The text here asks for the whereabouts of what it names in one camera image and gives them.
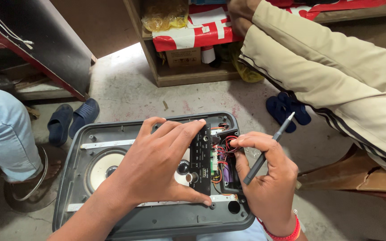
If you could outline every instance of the yellow plastic bag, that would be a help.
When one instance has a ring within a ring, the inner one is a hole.
[[[236,70],[244,81],[249,83],[259,82],[260,80],[263,80],[264,77],[256,71],[249,69],[238,61],[238,57],[241,54],[241,48],[243,44],[244,41],[233,42],[229,44],[230,60],[232,61],[232,64],[235,66]]]
[[[186,0],[146,0],[142,17],[144,27],[152,32],[182,28],[187,24],[189,5]]]

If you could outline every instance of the black control panel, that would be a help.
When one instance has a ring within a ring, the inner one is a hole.
[[[190,187],[211,195],[211,130],[206,124],[190,144]]]

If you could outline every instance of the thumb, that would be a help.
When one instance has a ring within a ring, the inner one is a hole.
[[[248,159],[244,153],[237,151],[235,152],[236,156],[236,171],[238,172],[239,179],[241,180],[241,185],[244,188],[244,179],[250,171],[250,166],[248,163]]]
[[[174,201],[187,201],[192,203],[203,203],[207,206],[211,206],[211,198],[208,195],[195,191],[191,187],[184,186],[182,184],[174,185]]]

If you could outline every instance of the concrete floor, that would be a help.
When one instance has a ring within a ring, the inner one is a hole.
[[[139,44],[98,60],[93,67],[89,94],[99,102],[96,122],[145,119],[203,112],[228,111],[238,120],[241,133],[273,134],[278,124],[265,110],[267,97],[278,91],[268,82],[249,84],[224,81],[157,88]],[[74,109],[81,102],[69,103]],[[60,104],[32,106],[41,112],[32,122],[36,142],[48,138],[47,121]],[[325,121],[311,113],[312,123],[297,125],[282,137],[281,145],[300,171],[316,168],[341,158],[351,146]],[[63,145],[68,150],[71,140]],[[258,152],[247,152],[252,164]],[[293,208],[306,227],[311,241],[386,240],[386,202],[380,198],[339,192],[297,192]],[[54,202],[33,213],[14,212],[5,203],[0,181],[0,240],[45,240],[51,234]]]

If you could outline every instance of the slipper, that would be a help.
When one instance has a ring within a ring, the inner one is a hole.
[[[287,112],[295,112],[294,118],[301,125],[307,125],[310,123],[310,115],[306,112],[304,104],[293,100],[286,93],[281,92],[278,94],[278,99],[287,106]]]
[[[68,127],[72,120],[72,107],[63,104],[56,109],[47,123],[50,132],[48,142],[54,146],[63,145],[68,139]]]
[[[98,102],[88,98],[80,108],[74,111],[74,120],[69,128],[69,137],[74,139],[77,131],[87,124],[92,124],[99,115]]]
[[[290,116],[292,112],[288,112],[285,110],[285,104],[282,103],[276,96],[271,96],[266,101],[266,109],[268,110],[269,114],[278,122],[278,124],[281,126],[285,119]],[[293,122],[290,122],[285,132],[292,133],[296,130],[296,124]]]

